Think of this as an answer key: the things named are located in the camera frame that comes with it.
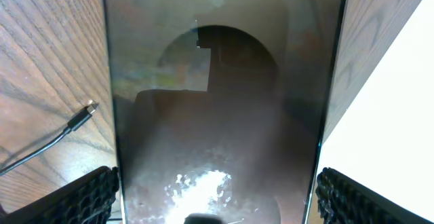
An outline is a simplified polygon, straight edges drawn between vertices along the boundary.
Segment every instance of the reflective surface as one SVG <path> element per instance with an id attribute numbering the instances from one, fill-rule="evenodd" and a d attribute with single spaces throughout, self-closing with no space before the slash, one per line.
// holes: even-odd
<path id="1" fill-rule="evenodd" d="M 105 1 L 129 223 L 301 222 L 340 0 Z"/>

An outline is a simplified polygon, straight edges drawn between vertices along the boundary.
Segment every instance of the metal connector tip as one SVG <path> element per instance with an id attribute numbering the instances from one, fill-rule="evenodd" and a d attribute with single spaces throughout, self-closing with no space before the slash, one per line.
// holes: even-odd
<path id="1" fill-rule="evenodd" d="M 93 114 L 96 110 L 96 108 L 98 108 L 98 103 L 93 103 L 89 106 L 87 106 L 87 112 L 89 112 L 89 114 Z"/>

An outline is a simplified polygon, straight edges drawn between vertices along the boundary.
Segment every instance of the white surface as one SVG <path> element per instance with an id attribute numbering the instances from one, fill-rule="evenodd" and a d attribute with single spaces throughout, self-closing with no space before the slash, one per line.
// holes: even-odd
<path id="1" fill-rule="evenodd" d="M 422 0 L 319 160 L 434 221 L 434 0 Z"/>

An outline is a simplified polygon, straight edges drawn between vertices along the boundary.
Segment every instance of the phone screen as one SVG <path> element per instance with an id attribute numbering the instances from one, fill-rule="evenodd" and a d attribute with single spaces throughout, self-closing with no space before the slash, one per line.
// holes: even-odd
<path id="1" fill-rule="evenodd" d="M 128 223 L 306 218 L 343 2 L 104 0 Z"/>

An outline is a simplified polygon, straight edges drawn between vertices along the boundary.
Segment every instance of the wood grain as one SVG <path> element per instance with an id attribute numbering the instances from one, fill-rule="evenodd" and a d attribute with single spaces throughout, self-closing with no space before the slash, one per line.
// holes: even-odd
<path id="1" fill-rule="evenodd" d="M 420 1 L 347 0 L 324 142 Z M 314 194 L 308 223 L 323 223 L 317 200 Z"/>
<path id="2" fill-rule="evenodd" d="M 90 100 L 100 103 L 84 127 L 0 178 L 7 212 L 116 166 L 102 0 L 0 0 L 0 66 L 2 167 L 47 143 Z"/>

